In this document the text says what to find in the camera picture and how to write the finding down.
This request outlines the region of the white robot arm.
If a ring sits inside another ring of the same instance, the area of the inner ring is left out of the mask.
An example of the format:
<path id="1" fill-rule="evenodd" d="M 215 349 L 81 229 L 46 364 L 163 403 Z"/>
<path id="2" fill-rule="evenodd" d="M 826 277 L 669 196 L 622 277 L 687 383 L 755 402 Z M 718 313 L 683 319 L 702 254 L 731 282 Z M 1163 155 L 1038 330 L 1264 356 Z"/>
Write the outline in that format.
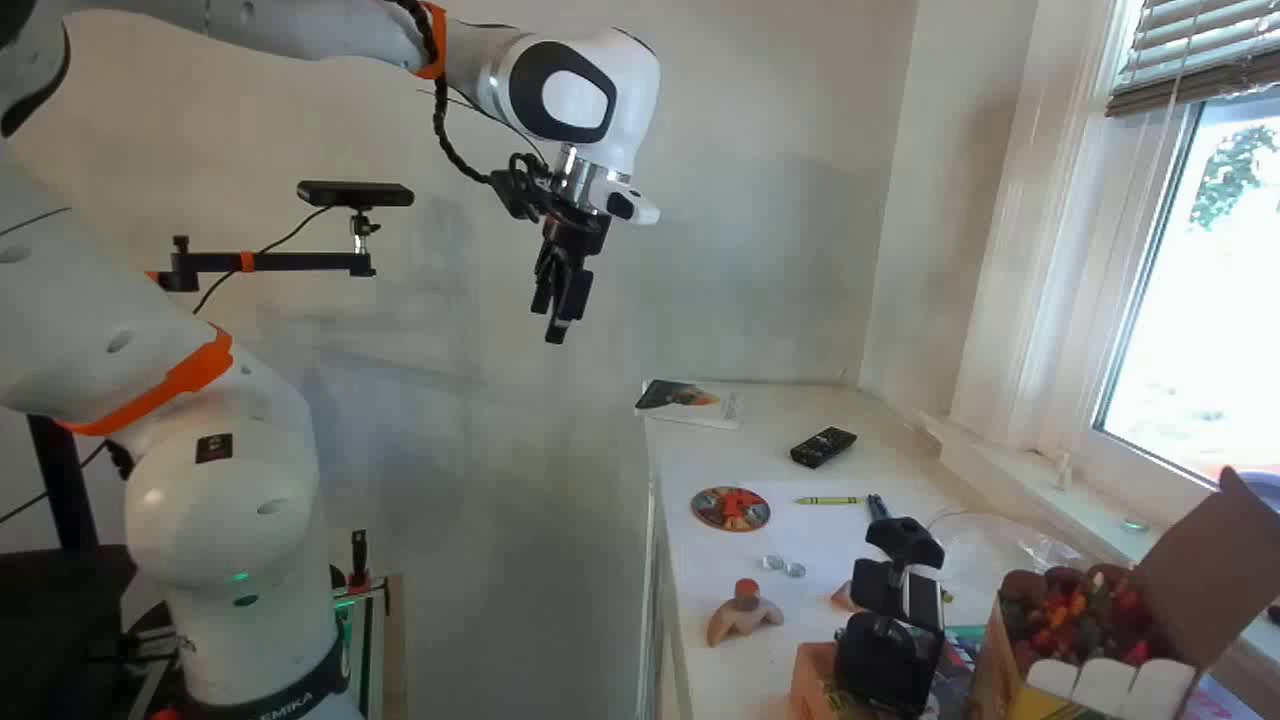
<path id="1" fill-rule="evenodd" d="M 630 177 L 659 61 L 628 34 L 459 24 L 434 0 L 0 0 L 3 126 L 62 85 L 66 19 L 86 10 L 273 58 L 381 61 L 557 145 L 557 168 L 515 159 L 487 177 L 508 211 L 542 229 L 532 309 L 552 338 L 585 316 L 604 231 L 656 217 Z M 163 590 L 189 717 L 351 720 L 299 391 L 104 254 L 11 155 L 0 159 L 0 260 L 0 402 L 131 457 L 127 556 Z"/>

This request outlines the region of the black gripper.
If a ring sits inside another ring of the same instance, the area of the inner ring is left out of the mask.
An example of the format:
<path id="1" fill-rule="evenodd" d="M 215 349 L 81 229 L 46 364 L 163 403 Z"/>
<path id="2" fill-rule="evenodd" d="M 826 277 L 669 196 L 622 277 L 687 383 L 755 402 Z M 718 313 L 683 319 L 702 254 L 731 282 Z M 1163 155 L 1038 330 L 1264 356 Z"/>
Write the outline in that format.
<path id="1" fill-rule="evenodd" d="M 549 344 L 562 344 L 567 330 L 585 316 L 592 294 L 585 260 L 604 249 L 607 229 L 659 220 L 659 210 L 622 177 L 576 159 L 552 168 L 532 152 L 510 152 L 487 177 L 487 189 L 510 220 L 532 220 L 542 237 L 532 313 L 549 313 Z"/>

